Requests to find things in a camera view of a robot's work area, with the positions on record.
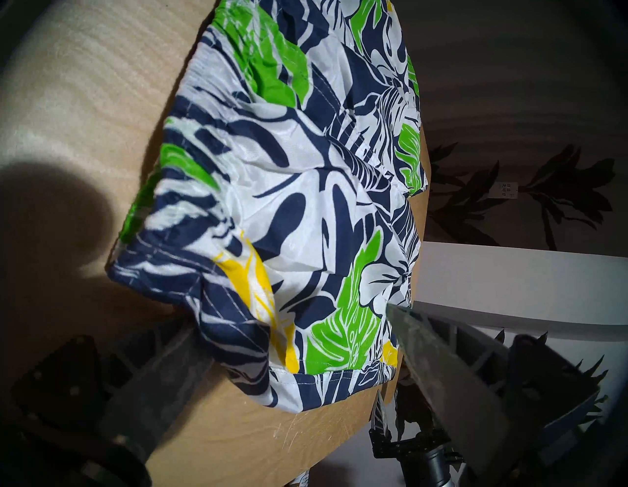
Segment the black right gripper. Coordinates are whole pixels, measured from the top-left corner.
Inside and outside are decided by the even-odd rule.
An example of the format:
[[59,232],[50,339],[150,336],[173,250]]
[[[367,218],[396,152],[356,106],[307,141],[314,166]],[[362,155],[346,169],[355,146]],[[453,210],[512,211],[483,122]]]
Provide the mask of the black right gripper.
[[450,449],[451,440],[443,429],[419,432],[415,438],[391,441],[390,433],[369,429],[374,457],[396,459],[405,486],[455,486],[450,465],[463,457]]

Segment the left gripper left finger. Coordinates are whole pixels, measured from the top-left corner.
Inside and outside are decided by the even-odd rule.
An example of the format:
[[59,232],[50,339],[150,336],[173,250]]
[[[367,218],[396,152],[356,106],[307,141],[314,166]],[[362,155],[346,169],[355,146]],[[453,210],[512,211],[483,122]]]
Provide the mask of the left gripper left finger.
[[97,432],[146,463],[212,365],[204,338],[185,314],[119,338],[101,356],[109,398]]

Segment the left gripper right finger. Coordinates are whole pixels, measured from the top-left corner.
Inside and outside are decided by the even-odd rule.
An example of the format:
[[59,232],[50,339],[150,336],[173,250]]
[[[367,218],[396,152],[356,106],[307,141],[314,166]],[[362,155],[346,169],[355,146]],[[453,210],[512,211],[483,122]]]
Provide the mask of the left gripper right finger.
[[499,390],[508,352],[471,325],[388,303],[386,317],[407,367],[477,480],[501,480],[514,462],[514,428]]

